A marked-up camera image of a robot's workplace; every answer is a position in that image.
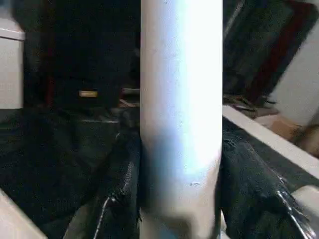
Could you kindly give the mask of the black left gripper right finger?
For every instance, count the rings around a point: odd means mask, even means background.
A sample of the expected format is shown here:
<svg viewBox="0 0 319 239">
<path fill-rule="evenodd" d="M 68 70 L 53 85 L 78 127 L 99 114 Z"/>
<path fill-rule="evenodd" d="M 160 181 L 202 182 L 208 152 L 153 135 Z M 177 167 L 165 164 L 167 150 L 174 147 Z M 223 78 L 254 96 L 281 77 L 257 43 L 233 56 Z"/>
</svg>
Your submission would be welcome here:
<svg viewBox="0 0 319 239">
<path fill-rule="evenodd" d="M 232 239 L 316 239 L 304 210 L 255 149 L 224 136 L 221 210 Z"/>
</svg>

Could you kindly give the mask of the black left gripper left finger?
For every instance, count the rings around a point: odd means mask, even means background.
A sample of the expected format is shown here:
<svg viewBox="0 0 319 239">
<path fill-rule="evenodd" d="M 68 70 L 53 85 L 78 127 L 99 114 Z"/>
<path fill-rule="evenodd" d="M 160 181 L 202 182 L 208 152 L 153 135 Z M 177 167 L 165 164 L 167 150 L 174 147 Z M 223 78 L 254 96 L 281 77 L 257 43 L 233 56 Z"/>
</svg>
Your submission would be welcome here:
<svg viewBox="0 0 319 239">
<path fill-rule="evenodd" d="M 141 139 L 129 129 L 118 134 L 106 160 L 91 178 L 84 205 L 74 214 L 67 239 L 138 237 Z"/>
</svg>

